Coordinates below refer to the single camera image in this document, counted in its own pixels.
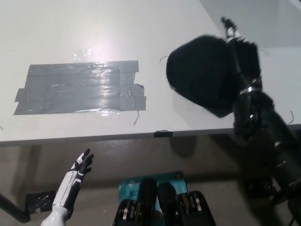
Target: white robotic hand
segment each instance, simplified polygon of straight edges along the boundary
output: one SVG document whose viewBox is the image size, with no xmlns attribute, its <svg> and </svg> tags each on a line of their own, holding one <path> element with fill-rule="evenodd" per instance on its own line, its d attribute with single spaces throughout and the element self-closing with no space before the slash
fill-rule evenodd
<svg viewBox="0 0 301 226">
<path fill-rule="evenodd" d="M 66 173 L 53 201 L 52 212 L 41 226 L 65 226 L 65 222 L 71 217 L 81 182 L 85 174 L 91 171 L 89 166 L 94 155 L 89 153 L 90 149 L 82 153 Z"/>
</svg>

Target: cable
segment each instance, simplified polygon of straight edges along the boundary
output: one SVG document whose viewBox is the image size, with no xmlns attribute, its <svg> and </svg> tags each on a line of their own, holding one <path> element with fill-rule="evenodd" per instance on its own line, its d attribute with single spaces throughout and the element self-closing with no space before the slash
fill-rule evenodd
<svg viewBox="0 0 301 226">
<path fill-rule="evenodd" d="M 295 221 L 295 218 L 292 218 L 292 220 L 291 220 L 291 222 L 289 223 L 288 226 L 292 226 L 294 221 Z"/>
</svg>

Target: gray floor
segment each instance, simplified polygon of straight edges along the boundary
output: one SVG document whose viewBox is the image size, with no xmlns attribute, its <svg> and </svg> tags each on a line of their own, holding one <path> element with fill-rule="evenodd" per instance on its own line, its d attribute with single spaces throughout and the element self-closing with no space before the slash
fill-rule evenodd
<svg viewBox="0 0 301 226">
<path fill-rule="evenodd" d="M 132 176 L 183 170 L 189 190 L 205 195 L 218 226 L 286 226 L 286 203 L 271 208 L 249 202 L 240 181 L 261 175 L 252 154 L 238 150 L 226 136 L 102 141 L 42 147 L 0 148 L 0 192 L 22 205 L 26 193 L 57 189 L 78 155 L 95 154 L 69 226 L 109 226 L 118 207 L 117 184 Z M 27 226 L 39 226 L 46 213 L 32 215 Z M 18 226 L 0 211 L 0 225 Z"/>
</svg>

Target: gray duct tape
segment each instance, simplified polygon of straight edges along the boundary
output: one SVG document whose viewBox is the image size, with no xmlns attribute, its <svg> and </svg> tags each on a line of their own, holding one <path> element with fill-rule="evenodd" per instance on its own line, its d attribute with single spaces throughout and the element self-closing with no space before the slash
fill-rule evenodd
<svg viewBox="0 0 301 226">
<path fill-rule="evenodd" d="M 27 77 L 53 75 L 94 76 L 103 73 L 139 72 L 138 61 L 92 62 L 77 64 L 30 65 Z"/>
<path fill-rule="evenodd" d="M 67 100 L 67 99 L 91 99 L 111 97 L 143 97 L 144 88 L 131 84 L 126 87 L 118 85 L 106 86 L 65 86 L 53 85 L 42 89 L 19 89 L 15 102 L 43 101 L 43 100 Z"/>
<path fill-rule="evenodd" d="M 54 75 L 54 76 L 32 76 L 27 77 L 25 89 L 47 88 L 55 85 L 65 86 L 93 86 L 114 85 L 123 86 L 134 83 L 135 73 L 110 73 L 89 77 L 82 75 Z"/>
<path fill-rule="evenodd" d="M 31 65 L 15 115 L 145 110 L 138 71 L 138 61 Z"/>
</svg>

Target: robotic arm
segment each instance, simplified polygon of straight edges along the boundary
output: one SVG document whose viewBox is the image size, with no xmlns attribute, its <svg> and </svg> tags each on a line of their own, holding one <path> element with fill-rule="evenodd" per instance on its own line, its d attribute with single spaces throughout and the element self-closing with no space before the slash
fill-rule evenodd
<svg viewBox="0 0 301 226">
<path fill-rule="evenodd" d="M 267 150 L 257 150 L 258 159 L 271 172 L 281 191 L 272 204 L 288 200 L 288 207 L 301 225 L 301 165 L 297 138 L 274 110 L 274 101 L 263 92 L 257 46 L 242 38 L 230 19 L 222 18 L 227 46 L 232 55 L 232 70 L 238 79 L 240 92 L 233 104 L 234 133 L 244 140 L 264 136 Z"/>
<path fill-rule="evenodd" d="M 81 182 L 85 174 L 91 171 L 89 166 L 94 155 L 89 153 L 90 149 L 82 153 L 66 173 L 52 204 L 52 212 L 41 226 L 65 226 L 65 222 L 71 217 Z"/>
</svg>

